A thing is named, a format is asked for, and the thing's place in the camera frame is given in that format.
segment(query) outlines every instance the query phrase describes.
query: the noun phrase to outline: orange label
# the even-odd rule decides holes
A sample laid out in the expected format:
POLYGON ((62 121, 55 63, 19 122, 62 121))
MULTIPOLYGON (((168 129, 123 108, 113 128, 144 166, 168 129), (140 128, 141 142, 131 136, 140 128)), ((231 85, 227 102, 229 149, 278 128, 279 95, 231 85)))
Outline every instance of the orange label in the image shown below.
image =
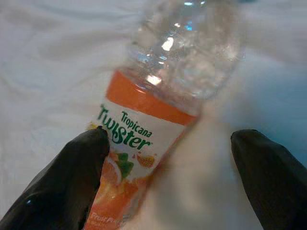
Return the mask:
POLYGON ((108 131, 111 151, 85 230, 115 230, 133 216, 153 170, 194 120, 114 73, 91 122, 108 131))

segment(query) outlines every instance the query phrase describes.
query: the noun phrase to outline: black glove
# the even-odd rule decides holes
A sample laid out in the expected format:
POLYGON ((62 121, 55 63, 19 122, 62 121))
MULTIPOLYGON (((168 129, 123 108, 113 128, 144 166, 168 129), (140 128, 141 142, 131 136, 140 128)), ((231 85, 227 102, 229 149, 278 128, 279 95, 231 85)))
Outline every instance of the black glove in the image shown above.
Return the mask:
POLYGON ((256 130, 231 137, 245 192, 264 230, 307 230, 307 169, 256 130))
POLYGON ((67 143, 15 201, 0 230, 83 229, 109 149, 101 126, 67 143))

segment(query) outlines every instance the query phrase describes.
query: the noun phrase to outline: black rubber glove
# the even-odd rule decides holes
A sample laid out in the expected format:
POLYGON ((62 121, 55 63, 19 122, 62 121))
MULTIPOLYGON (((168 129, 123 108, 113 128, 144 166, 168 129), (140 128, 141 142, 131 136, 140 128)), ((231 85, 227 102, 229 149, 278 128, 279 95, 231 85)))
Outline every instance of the black rubber glove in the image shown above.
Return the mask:
POLYGON ((83 229, 109 149, 101 126, 67 143, 15 201, 0 230, 83 229))
POLYGON ((232 152, 264 230, 307 230, 307 169, 256 130, 232 134, 232 152))

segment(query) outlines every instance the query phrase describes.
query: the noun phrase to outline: clear plastic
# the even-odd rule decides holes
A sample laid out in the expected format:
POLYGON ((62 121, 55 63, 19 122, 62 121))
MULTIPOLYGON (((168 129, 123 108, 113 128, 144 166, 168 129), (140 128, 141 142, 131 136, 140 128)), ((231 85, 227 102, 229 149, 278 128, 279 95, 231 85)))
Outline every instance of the clear plastic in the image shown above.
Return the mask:
POLYGON ((191 114, 215 94, 240 58, 234 0, 154 0, 145 11, 122 72, 191 114))

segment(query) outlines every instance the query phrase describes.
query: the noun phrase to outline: wrinkled cloth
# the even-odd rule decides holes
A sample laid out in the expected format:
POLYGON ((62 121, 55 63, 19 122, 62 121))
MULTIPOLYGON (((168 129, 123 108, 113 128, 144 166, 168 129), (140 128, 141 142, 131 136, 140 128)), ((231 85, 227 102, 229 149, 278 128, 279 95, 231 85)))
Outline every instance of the wrinkled cloth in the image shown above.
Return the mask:
MULTIPOLYGON (((255 128, 307 166, 307 3, 241 2, 245 55, 123 229, 262 229, 232 158, 233 131, 255 128)), ((85 130, 145 3, 0 0, 0 218, 85 130)))

